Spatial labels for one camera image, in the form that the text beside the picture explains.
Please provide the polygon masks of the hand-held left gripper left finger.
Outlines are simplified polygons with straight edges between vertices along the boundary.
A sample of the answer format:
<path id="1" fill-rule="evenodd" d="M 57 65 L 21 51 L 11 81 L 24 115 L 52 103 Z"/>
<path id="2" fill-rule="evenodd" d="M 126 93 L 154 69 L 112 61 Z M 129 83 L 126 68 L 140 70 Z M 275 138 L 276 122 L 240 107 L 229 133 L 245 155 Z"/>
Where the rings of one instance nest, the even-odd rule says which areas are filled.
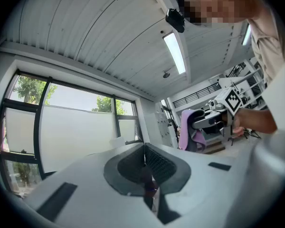
<path id="1" fill-rule="evenodd" d="M 158 219 L 138 184 L 144 145 L 85 156 L 44 179 L 25 199 L 65 228 L 156 228 Z"/>

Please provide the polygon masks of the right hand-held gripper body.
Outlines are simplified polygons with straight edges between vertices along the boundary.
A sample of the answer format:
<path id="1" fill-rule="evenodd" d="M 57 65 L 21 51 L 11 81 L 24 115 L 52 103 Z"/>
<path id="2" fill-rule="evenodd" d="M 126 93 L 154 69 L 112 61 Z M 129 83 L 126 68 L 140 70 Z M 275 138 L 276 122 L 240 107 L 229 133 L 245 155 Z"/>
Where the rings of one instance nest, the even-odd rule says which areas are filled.
<path id="1" fill-rule="evenodd" d="M 233 124 L 242 100 L 232 88 L 225 88 L 215 99 L 209 102 L 209 110 L 205 112 L 201 129 L 206 134 L 220 134 L 229 139 L 233 136 Z"/>

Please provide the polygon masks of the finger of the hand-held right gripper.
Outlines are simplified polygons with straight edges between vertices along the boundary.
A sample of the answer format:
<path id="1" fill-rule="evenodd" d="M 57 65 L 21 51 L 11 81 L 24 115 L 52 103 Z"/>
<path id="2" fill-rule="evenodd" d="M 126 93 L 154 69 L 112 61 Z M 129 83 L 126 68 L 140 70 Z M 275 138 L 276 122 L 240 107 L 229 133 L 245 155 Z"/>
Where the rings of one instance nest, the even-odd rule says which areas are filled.
<path id="1" fill-rule="evenodd" d="M 213 111 L 206 111 L 203 116 L 195 118 L 191 124 L 193 129 L 204 129 L 214 125 L 214 113 Z"/>

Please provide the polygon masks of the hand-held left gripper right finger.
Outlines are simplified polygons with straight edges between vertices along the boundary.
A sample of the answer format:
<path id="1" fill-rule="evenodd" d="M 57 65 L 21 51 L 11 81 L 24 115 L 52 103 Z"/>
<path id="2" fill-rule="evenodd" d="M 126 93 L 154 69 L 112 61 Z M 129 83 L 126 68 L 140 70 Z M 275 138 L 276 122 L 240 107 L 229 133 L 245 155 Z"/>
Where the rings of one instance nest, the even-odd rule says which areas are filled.
<path id="1" fill-rule="evenodd" d="M 181 151 L 145 145 L 146 162 L 159 183 L 158 215 L 146 228 L 225 228 L 247 171 L 251 148 L 236 156 Z"/>

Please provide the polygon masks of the person's right hand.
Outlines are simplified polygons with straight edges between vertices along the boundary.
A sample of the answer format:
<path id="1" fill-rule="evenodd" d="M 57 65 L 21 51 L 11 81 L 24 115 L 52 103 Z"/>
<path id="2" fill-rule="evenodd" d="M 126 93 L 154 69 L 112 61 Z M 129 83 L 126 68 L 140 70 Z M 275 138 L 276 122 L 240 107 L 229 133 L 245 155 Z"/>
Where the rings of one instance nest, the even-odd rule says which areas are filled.
<path id="1" fill-rule="evenodd" d="M 244 127 L 233 127 L 233 137 L 240 137 L 244 135 Z"/>

